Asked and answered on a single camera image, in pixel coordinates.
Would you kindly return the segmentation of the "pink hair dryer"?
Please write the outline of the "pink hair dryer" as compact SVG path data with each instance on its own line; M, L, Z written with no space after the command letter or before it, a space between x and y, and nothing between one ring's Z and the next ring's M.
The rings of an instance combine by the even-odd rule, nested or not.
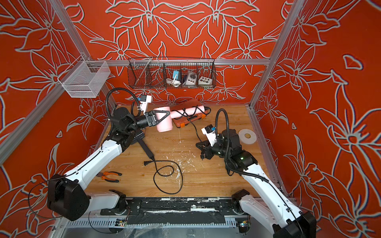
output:
M170 116L167 117L164 121L162 121L161 123L159 123L156 128L159 132L167 132L167 131L171 131L173 129L173 122L172 122L172 119L175 119L175 118L181 118L183 117L185 114L186 114L186 110L184 109L183 110L183 113L181 114L179 111L171 111L170 107L169 106L166 106L166 107L160 107L160 108L155 108L154 110L167 110L167 111L170 111Z

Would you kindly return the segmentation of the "black hair dryer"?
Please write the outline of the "black hair dryer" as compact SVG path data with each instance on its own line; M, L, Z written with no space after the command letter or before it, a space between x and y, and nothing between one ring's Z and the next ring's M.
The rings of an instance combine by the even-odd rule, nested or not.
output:
M141 130L137 130L136 135L135 135L134 139L132 140L131 145L138 143L142 147L142 149L144 150L144 152L146 153L148 158L151 159L152 161L154 161L154 154L149 149L147 144L144 142L144 140L143 140L144 137L145 137L145 133Z

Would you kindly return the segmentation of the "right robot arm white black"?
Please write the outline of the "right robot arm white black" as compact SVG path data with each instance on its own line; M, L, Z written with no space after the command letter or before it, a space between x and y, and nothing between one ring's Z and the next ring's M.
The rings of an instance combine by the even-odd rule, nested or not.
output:
M315 238L317 221L314 215L303 212L290 201L268 178L256 158L242 148L238 134L230 128L226 110L219 109L216 114L224 114L226 129L218 132L218 118L215 125L202 129L207 140L196 144L200 157L208 160L213 156L222 158L227 173L240 175L264 201L258 203L242 189L232 195L234 209L253 217L275 238Z

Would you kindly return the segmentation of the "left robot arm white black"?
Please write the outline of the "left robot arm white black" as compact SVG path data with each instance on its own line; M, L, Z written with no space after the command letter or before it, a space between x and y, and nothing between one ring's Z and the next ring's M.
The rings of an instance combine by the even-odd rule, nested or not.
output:
M165 120L171 118L169 108L149 112L139 109L137 116L123 107L111 111L109 98L113 92L114 89L110 90L105 99L111 131L101 147L64 175L55 174L48 180L47 207L70 221L95 210L110 209L118 214L126 212L126 196L122 192L110 190L103 194L87 194L85 190L109 162L128 149L137 138L138 130L157 127L160 131Z

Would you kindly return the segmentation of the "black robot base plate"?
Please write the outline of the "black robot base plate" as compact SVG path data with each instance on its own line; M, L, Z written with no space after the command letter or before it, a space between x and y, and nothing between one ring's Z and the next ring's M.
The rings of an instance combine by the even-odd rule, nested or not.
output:
M130 197L122 213L103 209L100 215L121 218L128 225L227 225L251 216L238 210L230 197Z

